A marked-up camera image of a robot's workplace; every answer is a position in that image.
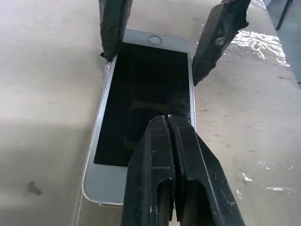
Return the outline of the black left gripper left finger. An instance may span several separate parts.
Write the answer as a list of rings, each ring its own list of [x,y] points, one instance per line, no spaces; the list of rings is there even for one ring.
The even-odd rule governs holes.
[[[175,169],[163,115],[149,121],[127,168],[121,226],[169,226]]]

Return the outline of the finger of the taped black right gripper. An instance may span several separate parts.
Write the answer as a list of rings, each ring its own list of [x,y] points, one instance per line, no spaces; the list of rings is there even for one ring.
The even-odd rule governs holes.
[[[118,53],[133,0],[98,0],[102,56],[111,62]]]
[[[238,31],[246,28],[246,12],[251,0],[222,0],[214,6],[200,36],[192,60],[193,84],[207,77]]]

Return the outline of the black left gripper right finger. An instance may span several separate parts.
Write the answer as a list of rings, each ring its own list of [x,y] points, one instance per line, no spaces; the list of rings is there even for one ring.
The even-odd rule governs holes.
[[[193,126],[167,119],[176,172],[175,209],[180,226],[246,226],[222,166]]]

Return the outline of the white smartphone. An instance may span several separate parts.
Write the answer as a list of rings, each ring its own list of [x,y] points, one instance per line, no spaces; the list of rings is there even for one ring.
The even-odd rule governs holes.
[[[196,124],[190,50],[184,39],[125,31],[105,76],[84,170],[89,201],[122,204],[127,165],[154,117],[174,114]]]

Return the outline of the clear plastic phone case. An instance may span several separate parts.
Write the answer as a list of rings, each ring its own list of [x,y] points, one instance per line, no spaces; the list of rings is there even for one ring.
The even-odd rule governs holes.
[[[278,37],[239,32],[197,85],[196,110],[233,188],[301,195],[301,89]]]

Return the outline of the dark metal furniture leg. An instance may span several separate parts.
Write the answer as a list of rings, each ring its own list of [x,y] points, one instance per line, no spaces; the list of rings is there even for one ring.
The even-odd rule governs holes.
[[[285,19],[285,16],[286,16],[286,14],[288,12],[288,9],[291,6],[292,2],[293,2],[293,0],[286,0],[286,4],[285,4],[284,9],[283,9],[283,11],[281,13],[279,22],[278,22],[278,24],[276,26],[276,31],[280,30],[280,28],[281,28],[281,26],[283,24],[283,21]]]

